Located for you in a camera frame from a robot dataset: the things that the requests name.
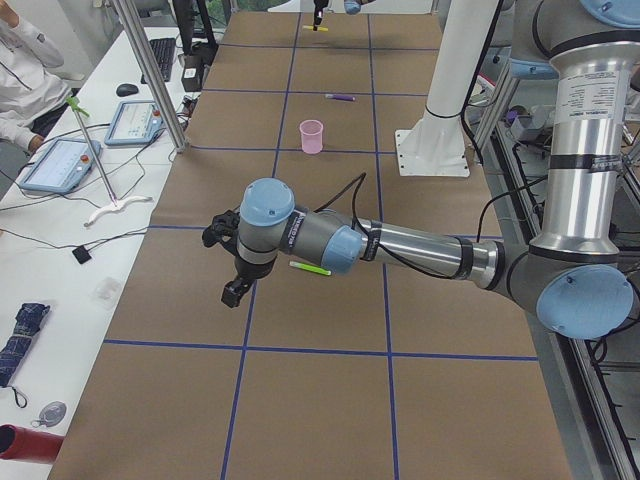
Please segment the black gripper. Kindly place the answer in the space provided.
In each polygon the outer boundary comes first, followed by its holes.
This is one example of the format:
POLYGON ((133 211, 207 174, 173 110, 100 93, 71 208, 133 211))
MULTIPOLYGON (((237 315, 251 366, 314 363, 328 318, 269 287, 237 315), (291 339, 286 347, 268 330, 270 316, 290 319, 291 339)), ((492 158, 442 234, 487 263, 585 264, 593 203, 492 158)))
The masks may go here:
POLYGON ((257 259, 251 259, 254 252, 241 243, 239 225, 240 214, 227 210, 215 215, 202 233, 202 243, 206 248, 219 244, 234 257, 236 276, 224 286, 221 294, 221 301, 227 307, 238 307, 254 283, 271 273, 276 258, 272 251, 267 255, 268 260, 261 252, 257 253, 257 259))
POLYGON ((314 3, 314 17, 313 24, 320 26, 322 23, 322 12, 326 8, 326 0, 313 0, 314 3))

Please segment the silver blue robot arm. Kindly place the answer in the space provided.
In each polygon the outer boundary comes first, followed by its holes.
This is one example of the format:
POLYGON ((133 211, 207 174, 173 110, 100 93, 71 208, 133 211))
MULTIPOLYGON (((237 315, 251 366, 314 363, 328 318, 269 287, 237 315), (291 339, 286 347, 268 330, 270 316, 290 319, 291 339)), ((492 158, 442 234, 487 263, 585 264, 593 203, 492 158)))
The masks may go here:
POLYGON ((604 336, 636 293, 609 237, 627 92, 639 63, 635 1, 519 1, 514 61, 548 62, 559 82, 541 231, 527 246, 434 235, 308 210, 282 181, 252 182, 236 210, 202 235, 235 261, 222 301, 236 307, 279 254, 346 273, 359 260, 399 263, 433 278, 469 280, 511 299, 550 330, 604 336))
MULTIPOLYGON (((313 23, 311 25, 312 31, 319 31, 321 28, 321 24, 324 18, 324 12, 328 8, 330 1, 329 0, 314 0, 314 10, 313 10, 313 23)), ((370 0, 344 0, 343 8, 344 12, 347 15, 355 15, 358 14, 364 5, 370 3, 370 0)))

